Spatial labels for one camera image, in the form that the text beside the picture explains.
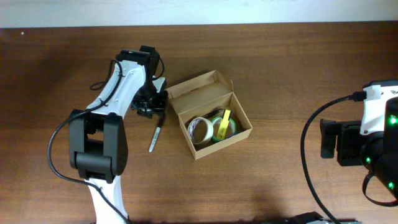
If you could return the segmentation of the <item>green tape roll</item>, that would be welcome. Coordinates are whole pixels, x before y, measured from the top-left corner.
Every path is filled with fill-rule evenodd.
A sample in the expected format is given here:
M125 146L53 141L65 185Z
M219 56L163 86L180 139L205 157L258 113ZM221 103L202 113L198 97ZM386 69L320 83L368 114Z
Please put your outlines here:
M213 142L220 142L221 139L217 138L218 130L220 127L220 123L222 121L222 117L216 116L211 120L211 123L213 125L213 136L212 136L212 141ZM230 118L229 123L228 123L228 128L226 131L225 139L230 138L231 136L235 135L237 131L236 123L235 121Z

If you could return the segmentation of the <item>yellow highlighter marker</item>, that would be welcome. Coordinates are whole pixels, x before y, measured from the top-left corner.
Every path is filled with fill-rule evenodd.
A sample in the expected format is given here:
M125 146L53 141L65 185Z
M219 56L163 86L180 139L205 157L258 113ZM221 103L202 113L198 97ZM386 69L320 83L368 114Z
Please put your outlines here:
M216 136L219 140L223 140L225 138L229 126L230 116L231 116L231 110L225 109L223 116L221 117L220 125Z

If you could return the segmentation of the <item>black ballpoint pen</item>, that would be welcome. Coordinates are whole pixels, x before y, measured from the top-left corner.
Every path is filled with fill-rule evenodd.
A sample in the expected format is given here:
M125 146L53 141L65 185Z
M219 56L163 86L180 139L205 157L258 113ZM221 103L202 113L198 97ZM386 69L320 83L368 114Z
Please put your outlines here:
M220 109L217 109L217 110L214 110L214 111L211 111L211 112L209 112L209 113L207 113L207 114L203 115L203 118L209 118L209 117L212 117L212 116L214 116L214 115L216 115L216 114L218 114L218 113L220 113L220 112L222 112L222 111L223 111L223 109L222 109L222 108L220 108Z

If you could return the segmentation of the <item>white masking tape roll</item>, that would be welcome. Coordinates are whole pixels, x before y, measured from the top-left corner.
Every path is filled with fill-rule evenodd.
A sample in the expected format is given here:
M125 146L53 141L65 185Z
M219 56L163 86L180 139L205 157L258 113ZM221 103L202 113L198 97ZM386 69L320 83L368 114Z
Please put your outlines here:
M209 119L197 117L190 122L187 131L193 144L206 144L213 136L213 125Z

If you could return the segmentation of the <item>cardboard box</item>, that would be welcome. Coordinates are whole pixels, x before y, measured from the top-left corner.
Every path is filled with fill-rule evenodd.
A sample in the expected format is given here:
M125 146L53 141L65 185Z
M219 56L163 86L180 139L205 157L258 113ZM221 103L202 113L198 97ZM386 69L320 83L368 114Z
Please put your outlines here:
M169 87L167 92L194 159L198 160L249 137L252 124L234 93L233 82L219 71L213 70ZM222 117L225 109L231 110L230 118L236 123L236 132L242 133L220 142L210 140L206 144L193 144L187 131L190 122L220 108L222 112L207 119L211 121L216 116Z

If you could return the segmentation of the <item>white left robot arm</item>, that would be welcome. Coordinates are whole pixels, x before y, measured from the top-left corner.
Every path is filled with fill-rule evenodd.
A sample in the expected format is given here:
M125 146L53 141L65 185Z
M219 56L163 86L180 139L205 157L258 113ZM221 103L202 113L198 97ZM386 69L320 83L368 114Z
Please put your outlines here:
M121 192L129 152L124 117L129 110L146 118L158 115L159 135L168 93L165 78L155 73L163 64L155 47L120 51L99 96L86 110L70 114L70 165L89 187L97 223L129 223Z

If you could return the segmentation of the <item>black sharpie marker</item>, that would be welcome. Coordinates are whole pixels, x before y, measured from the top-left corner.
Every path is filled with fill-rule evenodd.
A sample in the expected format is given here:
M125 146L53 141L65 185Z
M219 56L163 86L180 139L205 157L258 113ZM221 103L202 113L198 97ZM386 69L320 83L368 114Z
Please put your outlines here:
M154 133L153 138L152 138L152 141L150 142L150 146L149 146L149 152L150 153L152 153L154 148L155 148L155 145L156 145L156 142L158 140L159 134L160 134L161 129L162 129L163 125L164 125L164 120L165 120L164 117L161 117L159 119L158 125L157 125L157 127L155 129L155 133Z

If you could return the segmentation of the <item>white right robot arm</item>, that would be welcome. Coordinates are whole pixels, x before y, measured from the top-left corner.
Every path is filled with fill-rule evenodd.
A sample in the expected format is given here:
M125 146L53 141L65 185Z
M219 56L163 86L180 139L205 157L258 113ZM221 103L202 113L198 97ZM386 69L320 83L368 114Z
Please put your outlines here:
M337 155L341 166L364 166L368 170L362 192L372 203L396 207L397 200L379 202L366 191L375 177L397 198L397 80L372 81L349 100L364 103L361 120L320 121L321 157Z

